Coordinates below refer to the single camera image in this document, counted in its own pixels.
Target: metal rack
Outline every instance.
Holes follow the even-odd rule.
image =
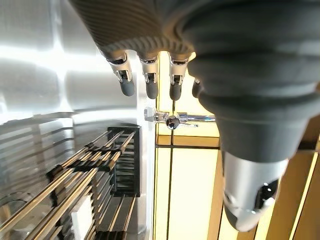
[[[107,142],[98,145],[102,137]],[[140,127],[109,127],[64,163],[46,174],[49,184],[0,226],[5,234],[50,196],[51,211],[27,235],[26,240],[73,239],[71,211],[84,196],[90,197],[92,223],[85,239],[126,239],[136,198],[140,197]],[[124,199],[129,197],[125,222],[115,231]],[[115,212],[108,209],[112,199],[120,199]],[[112,219],[107,231],[99,230],[106,216]]]

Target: robotic hand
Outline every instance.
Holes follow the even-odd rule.
[[[320,5],[316,1],[70,0],[121,89],[134,84],[124,50],[141,59],[156,98],[159,51],[170,53],[170,97],[184,72],[192,94],[214,114],[220,133],[224,206],[248,231],[277,196],[288,159],[320,112]],[[188,63],[192,52],[196,58]],[[180,115],[168,117],[177,128]]]

